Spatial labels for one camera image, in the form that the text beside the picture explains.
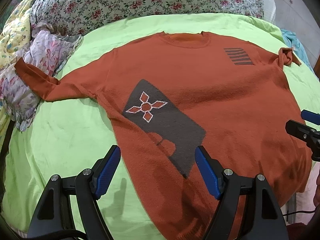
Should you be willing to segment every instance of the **sweater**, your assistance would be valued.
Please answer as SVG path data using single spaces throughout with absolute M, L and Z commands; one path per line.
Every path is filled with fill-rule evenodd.
M 303 192 L 311 151 L 285 131 L 302 122 L 283 65 L 300 62 L 248 41 L 157 33 L 113 49 L 61 80 L 20 59 L 16 72 L 46 101 L 94 98 L 111 120 L 137 195 L 167 240 L 201 239 L 217 208 L 195 164 L 203 145 L 240 176 L 263 174 L 280 206 Z M 230 235 L 241 224 L 244 198 Z

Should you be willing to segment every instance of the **yellow blanket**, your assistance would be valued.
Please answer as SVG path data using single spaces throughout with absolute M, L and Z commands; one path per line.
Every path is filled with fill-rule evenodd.
M 30 41 L 30 3 L 23 0 L 12 12 L 0 34 L 0 71 L 10 63 L 14 53 Z M 0 148 L 10 122 L 10 117 L 0 101 Z

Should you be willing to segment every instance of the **blue gripper pad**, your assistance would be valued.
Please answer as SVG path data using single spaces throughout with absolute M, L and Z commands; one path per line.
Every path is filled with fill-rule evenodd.
M 301 118 L 316 125 L 320 125 L 320 114 L 316 114 L 308 110 L 302 110 Z
M 218 178 L 199 147 L 197 147 L 195 151 L 195 160 L 210 195 L 213 195 L 215 199 L 219 200 L 221 192 L 219 190 Z
M 121 151 L 120 151 L 120 148 L 116 146 L 113 152 L 111 153 L 108 152 L 106 157 L 101 161 L 96 171 L 96 172 L 100 172 L 97 174 L 98 175 L 97 189 L 94 193 L 94 195 L 96 196 L 96 199 L 100 199 L 102 195 L 107 193 L 107 190 L 109 188 L 113 175 L 115 174 L 118 164 L 120 162 L 120 158 L 121 158 Z

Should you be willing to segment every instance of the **bed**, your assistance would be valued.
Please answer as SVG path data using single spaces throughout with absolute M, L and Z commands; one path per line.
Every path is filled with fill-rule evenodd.
M 58 78 L 79 68 L 102 54 L 160 31 L 166 33 L 198 33 L 209 31 L 253 42 L 277 53 L 284 47 L 280 30 L 270 24 L 275 19 L 274 0 L 264 1 L 264 20 L 233 14 L 163 15 L 128 18 L 98 28 L 84 36 L 82 44 L 58 74 Z M 320 112 L 316 93 L 319 81 L 305 64 L 284 68 L 290 89 L 300 109 Z M 9 154 L 5 162 L 3 216 L 10 226 L 26 232 L 42 190 L 52 174 L 72 176 L 94 164 L 116 144 L 110 120 L 104 109 L 90 99 L 41 102 L 36 117 L 25 132 L 13 130 Z M 313 165 L 307 191 L 314 187 Z M 108 193 L 98 202 L 104 219 L 117 239 L 164 239 L 135 193 L 123 161 L 120 162 Z M 300 201 L 297 210 L 303 208 Z M 83 230 L 76 201 L 72 199 L 76 227 Z

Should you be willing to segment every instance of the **metal screw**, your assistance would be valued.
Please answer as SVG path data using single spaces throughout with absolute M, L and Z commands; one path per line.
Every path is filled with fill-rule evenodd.
M 59 178 L 59 175 L 55 174 L 51 176 L 52 181 L 56 181 Z
M 257 176 L 258 180 L 264 181 L 265 177 L 262 174 L 258 174 Z
M 226 174 L 226 175 L 230 176 L 230 175 L 232 175 L 232 174 L 233 174 L 233 171 L 232 171 L 232 170 L 230 170 L 230 169 L 225 169 L 225 170 L 224 170 L 224 174 Z
M 89 175 L 90 173 L 91 173 L 90 169 L 85 169 L 85 170 L 82 171 L 83 175 Z

